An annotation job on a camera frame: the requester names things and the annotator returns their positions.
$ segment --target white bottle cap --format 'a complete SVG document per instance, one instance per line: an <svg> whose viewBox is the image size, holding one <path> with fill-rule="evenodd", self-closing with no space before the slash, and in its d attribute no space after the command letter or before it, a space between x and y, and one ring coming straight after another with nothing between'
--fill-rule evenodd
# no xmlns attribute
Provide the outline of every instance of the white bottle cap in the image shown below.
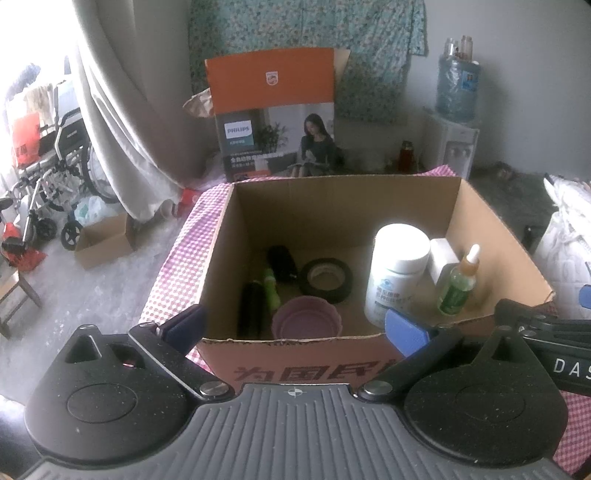
<svg viewBox="0 0 591 480"><path fill-rule="evenodd" d="M429 260L431 243L418 228L394 223L375 237L374 263L400 274L422 273Z"/></svg>
<svg viewBox="0 0 591 480"><path fill-rule="evenodd" d="M466 261L475 265L478 263L478 259L480 257L480 245L474 244L470 249L470 252L466 255Z"/></svg>

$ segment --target black tape roll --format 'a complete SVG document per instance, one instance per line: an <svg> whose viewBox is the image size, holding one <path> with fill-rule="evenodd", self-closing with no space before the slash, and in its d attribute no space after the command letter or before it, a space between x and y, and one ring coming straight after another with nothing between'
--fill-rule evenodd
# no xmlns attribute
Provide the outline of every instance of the black tape roll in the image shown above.
<svg viewBox="0 0 591 480"><path fill-rule="evenodd" d="M340 280L340 286L333 290L315 288L311 280L321 273L331 273ZM304 295L320 297L329 303L339 303L351 294L353 273L345 262L336 258L319 258L312 260L302 268L298 275L298 285Z"/></svg>

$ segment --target wooden stool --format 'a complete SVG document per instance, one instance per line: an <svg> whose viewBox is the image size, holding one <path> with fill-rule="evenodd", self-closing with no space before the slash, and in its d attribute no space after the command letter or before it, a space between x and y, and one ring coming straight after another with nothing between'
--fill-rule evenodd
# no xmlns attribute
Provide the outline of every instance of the wooden stool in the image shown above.
<svg viewBox="0 0 591 480"><path fill-rule="evenodd" d="M8 277L2 284L0 284L0 304L8 298L8 296L17 288L21 287L27 296L20 300L18 304L8 314L0 318L0 335L6 338L10 338L10 332L8 331L7 323L16 313L16 311L22 307L27 301L27 297L30 298L35 305L41 308L41 299L37 292L29 285L29 283L21 277L18 270Z"/></svg>

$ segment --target purple plastic container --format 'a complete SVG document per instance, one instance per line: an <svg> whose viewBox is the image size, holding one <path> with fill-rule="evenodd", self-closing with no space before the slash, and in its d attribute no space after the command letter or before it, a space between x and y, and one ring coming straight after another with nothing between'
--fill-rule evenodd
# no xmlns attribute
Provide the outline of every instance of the purple plastic container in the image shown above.
<svg viewBox="0 0 591 480"><path fill-rule="evenodd" d="M281 306L273 315L273 337L305 340L337 337L343 331L339 312L318 297L297 297Z"/></svg>

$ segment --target white plastic pill bottle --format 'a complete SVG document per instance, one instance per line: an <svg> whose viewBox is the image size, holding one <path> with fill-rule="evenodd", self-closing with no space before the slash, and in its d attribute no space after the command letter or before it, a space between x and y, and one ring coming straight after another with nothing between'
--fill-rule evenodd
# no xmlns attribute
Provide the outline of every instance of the white plastic pill bottle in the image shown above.
<svg viewBox="0 0 591 480"><path fill-rule="evenodd" d="M406 310L425 272L431 245L418 228L394 223L375 237L374 255L365 295L365 316L384 328L390 308Z"/></svg>

